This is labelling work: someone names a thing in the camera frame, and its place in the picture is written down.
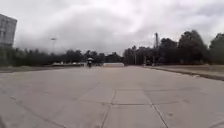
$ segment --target street light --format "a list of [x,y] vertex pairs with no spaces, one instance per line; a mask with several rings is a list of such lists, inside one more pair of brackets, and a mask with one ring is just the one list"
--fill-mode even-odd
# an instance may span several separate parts
[[53,54],[55,53],[55,43],[56,43],[56,41],[57,41],[57,38],[51,38],[51,41],[52,41],[52,52],[53,52]]
[[134,50],[134,54],[135,54],[135,65],[137,64],[137,55],[136,55],[136,49]]

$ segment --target grass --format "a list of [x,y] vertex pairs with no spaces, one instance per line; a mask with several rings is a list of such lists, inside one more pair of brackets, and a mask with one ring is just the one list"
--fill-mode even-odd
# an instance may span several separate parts
[[162,67],[224,73],[224,65],[175,65]]

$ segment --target building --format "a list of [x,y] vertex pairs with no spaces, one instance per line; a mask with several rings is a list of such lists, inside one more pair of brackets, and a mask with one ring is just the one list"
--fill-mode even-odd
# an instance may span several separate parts
[[17,20],[0,14],[0,46],[14,43]]
[[14,43],[17,20],[0,14],[0,66],[10,65],[9,50]]

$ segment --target road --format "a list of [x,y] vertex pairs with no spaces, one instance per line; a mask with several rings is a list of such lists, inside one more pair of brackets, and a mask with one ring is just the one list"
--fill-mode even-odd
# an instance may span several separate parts
[[223,128],[223,98],[222,81],[141,67],[0,74],[7,128]]

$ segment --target sky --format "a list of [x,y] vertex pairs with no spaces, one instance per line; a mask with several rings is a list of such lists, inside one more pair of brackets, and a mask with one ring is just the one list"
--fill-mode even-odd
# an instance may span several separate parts
[[122,53],[192,29],[209,45],[224,32],[224,0],[0,0],[0,13],[18,20],[15,47],[58,53]]

